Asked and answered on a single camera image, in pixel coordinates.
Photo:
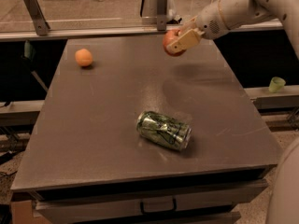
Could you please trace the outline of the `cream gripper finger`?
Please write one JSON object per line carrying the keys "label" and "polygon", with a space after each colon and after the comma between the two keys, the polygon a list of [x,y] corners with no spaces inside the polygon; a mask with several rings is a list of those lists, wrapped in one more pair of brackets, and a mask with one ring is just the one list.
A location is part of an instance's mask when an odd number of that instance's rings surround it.
{"label": "cream gripper finger", "polygon": [[188,32],[193,32],[197,29],[196,25],[197,17],[191,18],[189,21],[186,21],[178,28],[178,35],[185,35]]}
{"label": "cream gripper finger", "polygon": [[181,31],[175,39],[168,43],[165,48],[170,54],[178,54],[184,50],[198,45],[204,32],[198,28]]}

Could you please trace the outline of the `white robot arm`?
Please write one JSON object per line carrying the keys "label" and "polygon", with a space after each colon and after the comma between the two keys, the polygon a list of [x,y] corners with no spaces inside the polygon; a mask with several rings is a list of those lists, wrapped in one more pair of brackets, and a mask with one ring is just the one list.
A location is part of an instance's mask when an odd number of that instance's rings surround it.
{"label": "white robot arm", "polygon": [[299,56],[299,0],[217,0],[163,40],[166,53],[179,56],[204,39],[214,40],[249,24],[278,19]]}

